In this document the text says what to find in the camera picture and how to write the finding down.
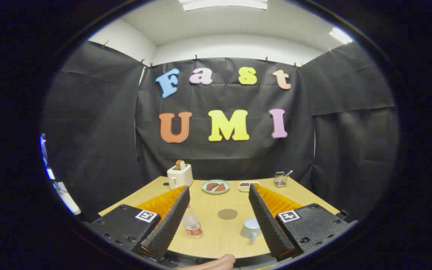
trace plate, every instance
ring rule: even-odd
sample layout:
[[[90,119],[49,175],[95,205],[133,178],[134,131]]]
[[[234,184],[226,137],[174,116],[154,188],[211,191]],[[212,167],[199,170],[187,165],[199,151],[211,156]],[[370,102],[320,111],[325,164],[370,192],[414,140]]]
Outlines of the plate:
[[[223,183],[224,187],[226,189],[222,190],[222,191],[210,191],[210,190],[206,190],[206,186],[209,183],[217,183],[218,185],[221,184],[221,183]],[[202,188],[202,190],[204,192],[209,193],[209,194],[221,194],[221,193],[225,193],[226,191],[228,191],[231,188],[231,186],[230,186],[230,183],[228,183],[228,182],[226,182],[224,180],[209,180],[209,181],[206,181],[206,182],[202,183],[201,188]]]
[[[249,186],[240,186],[241,183],[249,183]],[[252,183],[258,184],[259,186],[261,186],[261,183],[259,183],[258,181],[242,181],[238,183],[238,189],[242,192],[249,192],[249,187],[251,186]]]

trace brown circular mat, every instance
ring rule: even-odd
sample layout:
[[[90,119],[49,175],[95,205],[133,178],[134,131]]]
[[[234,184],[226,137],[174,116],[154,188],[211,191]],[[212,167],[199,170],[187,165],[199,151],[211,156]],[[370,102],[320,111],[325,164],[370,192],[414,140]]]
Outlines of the brown circular mat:
[[[223,209],[217,213],[221,219],[234,219],[238,216],[238,212],[234,209]]]

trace finger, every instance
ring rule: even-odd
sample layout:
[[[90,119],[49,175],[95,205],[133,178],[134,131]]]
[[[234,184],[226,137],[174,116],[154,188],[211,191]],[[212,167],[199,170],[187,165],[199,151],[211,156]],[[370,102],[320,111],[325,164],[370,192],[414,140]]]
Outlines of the finger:
[[[236,258],[232,254],[226,254],[219,259],[209,261],[207,263],[202,263],[200,265],[181,267],[178,269],[180,269],[180,270],[209,270],[211,267],[216,267],[216,266],[221,265],[223,263],[233,264],[233,263],[235,263],[235,261],[236,261]]]
[[[221,263],[220,265],[216,265],[212,268],[208,268],[206,270],[231,270],[231,269],[233,269],[233,267],[234,267],[234,264],[227,261],[227,262]]]

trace table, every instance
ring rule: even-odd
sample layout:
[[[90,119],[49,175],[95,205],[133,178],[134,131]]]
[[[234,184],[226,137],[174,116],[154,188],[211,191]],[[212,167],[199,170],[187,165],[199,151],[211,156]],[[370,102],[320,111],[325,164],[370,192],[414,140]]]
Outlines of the table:
[[[259,181],[261,186],[278,192],[303,206],[317,203],[333,214],[339,212],[290,177],[288,177],[286,187],[280,188],[273,184],[274,178],[248,181]],[[170,190],[168,186],[163,186],[165,182],[168,182],[168,178],[160,176],[118,203],[99,212],[99,215],[105,215],[120,204],[136,207],[157,197]],[[204,192],[201,189],[201,184],[204,182],[194,180],[190,186],[190,205],[199,216],[204,236],[197,239],[191,238],[180,224],[168,250],[201,258],[221,258],[226,253],[231,253],[236,258],[246,258],[269,253],[262,235],[258,236],[252,246],[250,239],[240,236],[245,219],[254,217],[248,199],[249,192],[238,190],[240,181],[228,181],[231,188],[226,193],[219,195]],[[221,219],[218,217],[218,212],[223,209],[234,209],[238,212],[238,216],[231,220]]]

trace black backdrop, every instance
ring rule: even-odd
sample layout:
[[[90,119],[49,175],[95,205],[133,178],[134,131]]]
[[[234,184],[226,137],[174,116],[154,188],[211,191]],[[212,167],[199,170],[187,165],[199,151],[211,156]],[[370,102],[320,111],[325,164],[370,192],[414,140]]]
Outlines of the black backdrop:
[[[213,71],[213,82],[192,84],[196,68]],[[257,82],[240,84],[238,70],[253,67]],[[156,78],[177,68],[178,90],[163,99]],[[272,74],[282,69],[289,74],[290,90],[281,89]],[[166,63],[146,69],[138,93],[136,131],[141,143],[142,167],[147,179],[165,176],[177,159],[192,165],[195,179],[242,180],[274,176],[293,170],[294,179],[307,183],[314,151],[314,128],[300,72],[292,65],[246,58],[207,58]],[[284,109],[288,137],[274,139],[270,109]],[[209,141],[211,117],[221,110],[229,120],[235,110],[246,110],[247,141]],[[190,131],[181,143],[167,143],[159,135],[161,113],[173,113],[173,134],[180,132],[178,113],[190,111]]]
[[[362,219],[388,187],[398,120],[383,74],[356,43],[301,68],[316,130],[312,191],[348,220]]]
[[[42,133],[49,165],[86,220],[141,188],[134,110],[143,66],[87,41],[55,76]]]
[[[195,179],[267,178],[293,170],[295,181],[340,210],[361,219],[389,184],[398,142],[391,92],[374,62],[355,43],[335,48],[304,66],[247,58],[205,58],[146,69],[111,48],[86,42],[56,76],[43,121],[49,163],[65,182],[86,220],[165,176],[177,159]],[[192,84],[196,68],[213,82]],[[253,67],[254,85],[238,82],[240,67]],[[178,68],[178,91],[163,99],[156,78]],[[272,73],[289,74],[283,90]],[[270,109],[284,109],[286,138],[273,138]],[[247,110],[247,141],[211,142],[211,110],[230,119]],[[171,144],[160,134],[161,113],[190,111],[186,140]]]

